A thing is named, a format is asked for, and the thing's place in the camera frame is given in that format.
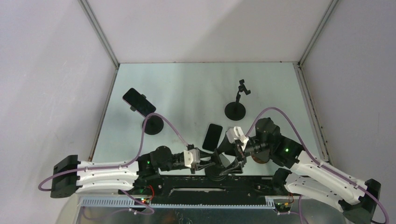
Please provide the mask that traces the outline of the teal blue phone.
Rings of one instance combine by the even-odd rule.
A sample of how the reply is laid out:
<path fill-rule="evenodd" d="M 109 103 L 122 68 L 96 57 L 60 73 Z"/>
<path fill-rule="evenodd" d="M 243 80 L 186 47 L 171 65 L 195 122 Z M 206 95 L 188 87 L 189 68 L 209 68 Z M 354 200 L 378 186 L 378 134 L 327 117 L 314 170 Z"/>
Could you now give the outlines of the teal blue phone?
<path fill-rule="evenodd" d="M 217 124 L 209 124 L 205 139 L 202 145 L 204 150 L 214 151 L 219 143 L 223 127 Z"/>

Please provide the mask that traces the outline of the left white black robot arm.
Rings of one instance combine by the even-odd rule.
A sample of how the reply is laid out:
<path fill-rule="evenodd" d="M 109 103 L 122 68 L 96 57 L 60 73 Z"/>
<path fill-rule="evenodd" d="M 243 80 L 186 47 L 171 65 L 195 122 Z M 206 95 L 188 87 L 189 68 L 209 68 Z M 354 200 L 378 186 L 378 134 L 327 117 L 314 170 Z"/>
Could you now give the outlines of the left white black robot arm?
<path fill-rule="evenodd" d="M 173 154 L 167 146 L 159 146 L 132 163 L 94 163 L 69 155 L 53 168 L 50 197 L 66 198 L 74 193 L 97 190 L 132 190 L 143 194 L 149 180 L 159 178 L 159 171 L 190 169 L 194 173 L 213 165 L 211 154 L 193 145 L 178 154 Z"/>

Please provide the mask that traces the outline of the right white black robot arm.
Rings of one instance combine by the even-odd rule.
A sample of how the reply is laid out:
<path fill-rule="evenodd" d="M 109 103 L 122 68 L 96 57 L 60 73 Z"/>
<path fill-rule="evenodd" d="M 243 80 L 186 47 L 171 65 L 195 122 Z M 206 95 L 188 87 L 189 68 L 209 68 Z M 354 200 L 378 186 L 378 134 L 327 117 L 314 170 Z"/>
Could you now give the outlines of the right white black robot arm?
<path fill-rule="evenodd" d="M 228 129 L 215 152 L 235 157 L 229 165 L 221 165 L 219 177 L 241 173 L 249 156 L 273 161 L 278 170 L 271 187 L 277 195 L 307 196 L 335 208 L 352 223 L 372 222 L 381 184 L 354 178 L 310 155 L 302 144 L 283 136 L 269 118 L 256 122 L 253 137 L 246 136 L 239 126 Z"/>

